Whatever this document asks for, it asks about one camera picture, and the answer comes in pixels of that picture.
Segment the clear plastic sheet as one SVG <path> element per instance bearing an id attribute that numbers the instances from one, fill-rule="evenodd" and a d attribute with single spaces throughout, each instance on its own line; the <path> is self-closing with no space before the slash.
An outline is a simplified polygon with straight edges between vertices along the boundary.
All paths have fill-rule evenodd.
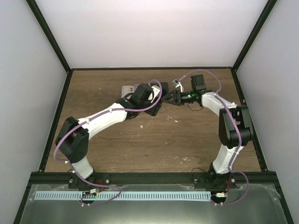
<path id="1" fill-rule="evenodd" d="M 36 185 L 30 190 L 22 224 L 285 224 L 280 197 L 271 185 L 240 184 L 227 203 L 212 201 L 35 200 L 37 191 L 79 191 Z M 127 185 L 123 191 L 201 191 L 182 185 Z"/>

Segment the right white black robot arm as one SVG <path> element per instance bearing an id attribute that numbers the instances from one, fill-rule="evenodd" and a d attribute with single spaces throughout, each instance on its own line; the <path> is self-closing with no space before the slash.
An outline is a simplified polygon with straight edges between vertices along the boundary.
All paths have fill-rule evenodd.
<path id="1" fill-rule="evenodd" d="M 208 171 L 208 184 L 213 188 L 220 187 L 232 171 L 232 166 L 240 151 L 252 141 L 253 126 L 249 109 L 245 105 L 231 103 L 218 95 L 218 92 L 207 89 L 204 76 L 191 76 L 191 91 L 183 91 L 180 80 L 174 80 L 180 90 L 173 90 L 162 97 L 168 104 L 181 106 L 197 102 L 219 117 L 218 136 L 221 147 L 216 159 Z"/>

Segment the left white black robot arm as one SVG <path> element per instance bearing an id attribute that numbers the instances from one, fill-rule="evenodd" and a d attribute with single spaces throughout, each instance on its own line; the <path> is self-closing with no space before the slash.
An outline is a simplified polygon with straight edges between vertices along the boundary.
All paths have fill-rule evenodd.
<path id="1" fill-rule="evenodd" d="M 168 93 L 166 82 L 154 80 L 150 84 L 139 84 L 132 93 L 116 100 L 108 108 L 85 118 L 68 117 L 55 140 L 53 157 L 60 151 L 65 162 L 70 163 L 79 176 L 79 183 L 86 189 L 95 184 L 94 169 L 87 159 L 89 140 L 108 127 L 133 119 L 141 112 L 156 116 L 161 108 L 161 98 Z"/>

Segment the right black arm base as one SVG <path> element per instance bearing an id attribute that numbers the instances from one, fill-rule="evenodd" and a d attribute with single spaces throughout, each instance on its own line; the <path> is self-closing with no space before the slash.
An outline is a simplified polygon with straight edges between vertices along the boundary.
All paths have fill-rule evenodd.
<path id="1" fill-rule="evenodd" d="M 194 183 L 200 183 L 212 189 L 226 189 L 230 187 L 231 173 L 217 173 L 212 163 L 207 171 L 202 168 L 193 168 L 191 170 L 192 173 L 196 171 L 199 171 L 199 174 L 192 175 Z"/>

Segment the light blue slotted strip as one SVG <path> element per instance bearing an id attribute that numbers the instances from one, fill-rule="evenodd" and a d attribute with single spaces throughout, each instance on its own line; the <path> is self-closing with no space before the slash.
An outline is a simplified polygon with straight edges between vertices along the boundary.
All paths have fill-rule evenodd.
<path id="1" fill-rule="evenodd" d="M 119 201 L 209 201 L 209 191 L 102 191 L 95 195 L 88 195 L 83 191 L 37 191 L 35 200 L 95 200 L 106 201 L 115 197 Z"/>

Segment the black front frame rail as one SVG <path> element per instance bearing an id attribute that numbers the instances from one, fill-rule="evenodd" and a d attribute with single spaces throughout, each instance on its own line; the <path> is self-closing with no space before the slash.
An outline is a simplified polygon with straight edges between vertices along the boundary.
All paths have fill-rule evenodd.
<path id="1" fill-rule="evenodd" d="M 109 173 L 109 185 L 124 186 L 129 184 L 151 185 L 151 184 L 181 184 L 193 185 L 196 188 L 209 188 L 200 183 L 194 183 L 192 175 L 198 172 L 176 172 L 176 173 Z M 28 185 L 33 184 L 67 184 L 70 177 L 68 172 L 33 172 L 31 173 Z M 239 173 L 231 174 L 230 180 L 233 184 L 245 183 L 245 177 Z"/>

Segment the black phone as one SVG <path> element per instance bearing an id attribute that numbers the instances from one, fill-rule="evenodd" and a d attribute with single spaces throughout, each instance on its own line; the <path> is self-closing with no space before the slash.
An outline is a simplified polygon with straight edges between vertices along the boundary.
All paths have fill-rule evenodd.
<path id="1" fill-rule="evenodd" d="M 158 84 L 158 87 L 160 89 L 160 92 L 158 93 L 158 100 L 161 101 L 161 99 L 169 93 L 169 85 L 167 82 L 161 82 Z"/>

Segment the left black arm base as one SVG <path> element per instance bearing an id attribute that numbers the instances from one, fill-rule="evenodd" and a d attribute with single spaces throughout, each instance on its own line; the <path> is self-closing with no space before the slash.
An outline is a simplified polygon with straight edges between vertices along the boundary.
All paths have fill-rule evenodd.
<path id="1" fill-rule="evenodd" d="M 86 183 L 85 181 L 81 180 L 75 173 L 68 172 L 68 174 L 70 177 L 69 181 L 72 181 L 69 182 L 69 188 L 71 189 L 91 189 L 92 187 L 95 188 L 95 186 L 92 186 Z M 97 185 L 109 185 L 110 174 L 94 172 L 86 179 L 86 181 Z"/>

